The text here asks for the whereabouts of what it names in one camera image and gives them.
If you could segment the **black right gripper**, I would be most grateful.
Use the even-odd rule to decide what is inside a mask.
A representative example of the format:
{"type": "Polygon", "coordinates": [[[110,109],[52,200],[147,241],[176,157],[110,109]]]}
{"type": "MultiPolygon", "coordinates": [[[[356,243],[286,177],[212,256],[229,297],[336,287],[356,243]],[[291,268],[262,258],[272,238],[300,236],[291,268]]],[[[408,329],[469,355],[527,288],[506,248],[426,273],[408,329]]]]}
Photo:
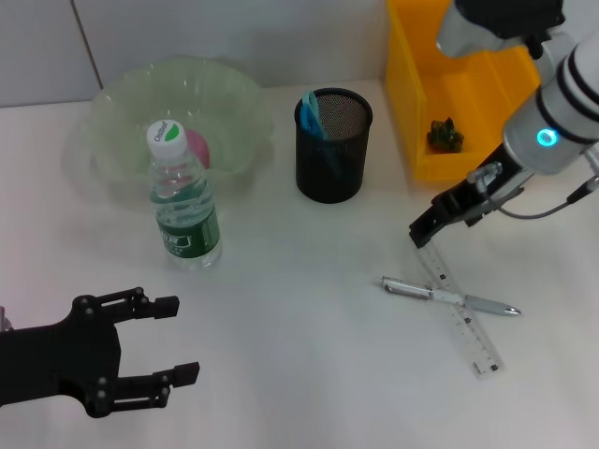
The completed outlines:
{"type": "Polygon", "coordinates": [[[409,225],[409,237],[417,248],[422,248],[447,225],[477,224],[496,206],[518,195],[532,175],[501,144],[464,181],[434,198],[431,206],[409,225]]]}

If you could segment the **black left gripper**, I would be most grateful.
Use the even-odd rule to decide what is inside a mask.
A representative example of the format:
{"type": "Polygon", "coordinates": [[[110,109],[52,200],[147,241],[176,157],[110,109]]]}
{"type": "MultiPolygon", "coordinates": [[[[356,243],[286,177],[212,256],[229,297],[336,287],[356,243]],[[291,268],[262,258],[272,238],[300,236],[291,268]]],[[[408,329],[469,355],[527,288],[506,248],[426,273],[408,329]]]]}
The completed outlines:
{"type": "Polygon", "coordinates": [[[67,396],[93,418],[165,408],[173,388],[197,381],[199,363],[120,377],[115,324],[174,317],[179,306],[176,296],[150,300],[135,287],[77,297],[67,317],[55,324],[0,332],[0,407],[67,396]]]}

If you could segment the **green plastic wrapper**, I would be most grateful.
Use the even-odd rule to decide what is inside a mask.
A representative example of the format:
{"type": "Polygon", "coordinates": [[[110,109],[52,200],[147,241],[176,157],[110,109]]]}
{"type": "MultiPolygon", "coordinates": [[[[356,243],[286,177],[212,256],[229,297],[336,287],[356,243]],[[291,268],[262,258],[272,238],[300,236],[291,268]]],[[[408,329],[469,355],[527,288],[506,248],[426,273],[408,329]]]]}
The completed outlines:
{"type": "Polygon", "coordinates": [[[435,152],[460,153],[464,135],[456,128],[454,121],[448,117],[444,121],[433,120],[427,133],[427,142],[435,152]]]}

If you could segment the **clear green-label water bottle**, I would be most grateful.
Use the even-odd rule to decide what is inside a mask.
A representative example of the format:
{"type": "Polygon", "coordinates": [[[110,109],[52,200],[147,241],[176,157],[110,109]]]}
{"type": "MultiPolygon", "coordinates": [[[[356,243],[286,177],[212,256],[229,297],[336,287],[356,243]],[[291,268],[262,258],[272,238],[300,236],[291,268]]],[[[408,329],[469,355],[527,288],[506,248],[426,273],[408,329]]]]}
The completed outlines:
{"type": "Polygon", "coordinates": [[[176,121],[151,124],[146,142],[151,155],[150,201],[168,254],[185,268],[213,265],[222,240],[206,168],[176,121]]]}

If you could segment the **blue and teal scissors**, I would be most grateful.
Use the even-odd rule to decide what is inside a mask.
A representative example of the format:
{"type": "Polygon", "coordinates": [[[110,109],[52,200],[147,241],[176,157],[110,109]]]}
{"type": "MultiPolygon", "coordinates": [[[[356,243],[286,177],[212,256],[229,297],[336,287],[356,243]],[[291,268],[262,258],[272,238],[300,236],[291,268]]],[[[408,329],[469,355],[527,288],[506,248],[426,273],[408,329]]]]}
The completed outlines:
{"type": "MultiPolygon", "coordinates": [[[[320,119],[319,103],[314,91],[306,91],[303,94],[299,115],[300,124],[304,131],[321,140],[329,138],[320,119]]],[[[342,176],[342,169],[335,156],[326,149],[321,149],[319,152],[321,158],[327,163],[332,176],[339,179],[342,176]]]]}

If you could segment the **pink peach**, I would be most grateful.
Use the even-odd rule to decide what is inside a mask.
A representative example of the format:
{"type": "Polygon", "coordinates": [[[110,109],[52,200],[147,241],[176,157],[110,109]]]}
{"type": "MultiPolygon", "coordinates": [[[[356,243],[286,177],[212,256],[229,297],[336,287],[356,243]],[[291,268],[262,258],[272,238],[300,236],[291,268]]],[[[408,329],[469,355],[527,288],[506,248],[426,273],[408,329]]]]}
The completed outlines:
{"type": "Polygon", "coordinates": [[[206,169],[210,167],[210,149],[205,138],[195,130],[185,129],[189,151],[206,169]]]}

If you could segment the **silver white pen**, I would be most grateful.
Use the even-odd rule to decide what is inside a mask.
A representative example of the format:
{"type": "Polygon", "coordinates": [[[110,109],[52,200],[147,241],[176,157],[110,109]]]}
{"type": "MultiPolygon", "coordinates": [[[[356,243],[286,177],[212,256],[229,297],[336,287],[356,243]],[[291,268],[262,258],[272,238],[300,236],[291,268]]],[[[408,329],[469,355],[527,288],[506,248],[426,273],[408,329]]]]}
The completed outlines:
{"type": "Polygon", "coordinates": [[[425,301],[444,302],[451,305],[469,307],[474,311],[481,311],[499,316],[521,315],[520,309],[503,302],[492,301],[482,297],[461,295],[445,289],[433,288],[427,285],[406,282],[386,276],[375,278],[374,283],[392,295],[412,297],[414,299],[425,301]]]}

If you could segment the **black mesh pen holder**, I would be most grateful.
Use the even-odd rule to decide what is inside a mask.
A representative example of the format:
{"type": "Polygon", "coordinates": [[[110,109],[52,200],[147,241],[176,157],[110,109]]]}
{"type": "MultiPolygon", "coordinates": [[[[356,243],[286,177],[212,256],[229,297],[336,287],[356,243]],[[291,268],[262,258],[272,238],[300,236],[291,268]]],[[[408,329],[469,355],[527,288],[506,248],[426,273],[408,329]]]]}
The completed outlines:
{"type": "Polygon", "coordinates": [[[314,138],[300,124],[301,99],[294,110],[296,125],[295,169],[299,190],[313,201],[336,204],[361,188],[373,111],[359,94],[338,87],[312,90],[319,103],[327,140],[314,138]],[[335,179],[320,150],[329,150],[339,162],[342,176],[335,179]]]}

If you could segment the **clear plastic ruler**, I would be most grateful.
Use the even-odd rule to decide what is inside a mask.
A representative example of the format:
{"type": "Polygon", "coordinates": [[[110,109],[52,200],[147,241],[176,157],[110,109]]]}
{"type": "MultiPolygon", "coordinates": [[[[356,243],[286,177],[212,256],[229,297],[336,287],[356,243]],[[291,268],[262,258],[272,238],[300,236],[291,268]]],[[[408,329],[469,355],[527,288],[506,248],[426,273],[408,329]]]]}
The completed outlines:
{"type": "MultiPolygon", "coordinates": [[[[415,248],[415,253],[433,287],[465,297],[432,241],[415,248]]],[[[454,341],[475,376],[485,379],[499,373],[504,362],[476,321],[474,311],[466,305],[442,303],[439,312],[446,318],[454,341]]]]}

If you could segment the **translucent green fruit bowl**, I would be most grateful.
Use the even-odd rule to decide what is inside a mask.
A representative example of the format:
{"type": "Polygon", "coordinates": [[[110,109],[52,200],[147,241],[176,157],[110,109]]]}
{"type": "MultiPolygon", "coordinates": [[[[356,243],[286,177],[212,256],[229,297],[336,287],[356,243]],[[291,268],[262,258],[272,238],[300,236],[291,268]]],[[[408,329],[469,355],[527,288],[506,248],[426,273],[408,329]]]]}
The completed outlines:
{"type": "Polygon", "coordinates": [[[261,87],[239,70],[185,56],[132,69],[91,102],[80,134],[100,176],[124,185],[147,181],[148,127],[180,123],[208,144],[208,169],[238,173],[270,139],[273,119],[261,87]]]}

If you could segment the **yellow plastic bin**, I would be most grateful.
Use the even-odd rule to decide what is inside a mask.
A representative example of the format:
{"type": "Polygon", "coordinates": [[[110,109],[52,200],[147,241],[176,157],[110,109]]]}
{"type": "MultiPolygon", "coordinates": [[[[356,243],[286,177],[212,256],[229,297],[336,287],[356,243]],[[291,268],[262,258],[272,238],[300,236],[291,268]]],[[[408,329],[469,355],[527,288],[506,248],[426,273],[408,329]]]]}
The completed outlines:
{"type": "Polygon", "coordinates": [[[436,36],[450,0],[387,0],[385,85],[414,179],[458,182],[501,143],[505,121],[532,94],[539,75],[523,48],[449,59],[436,36]],[[453,120],[461,152],[440,153],[427,135],[431,123],[453,120]]]}

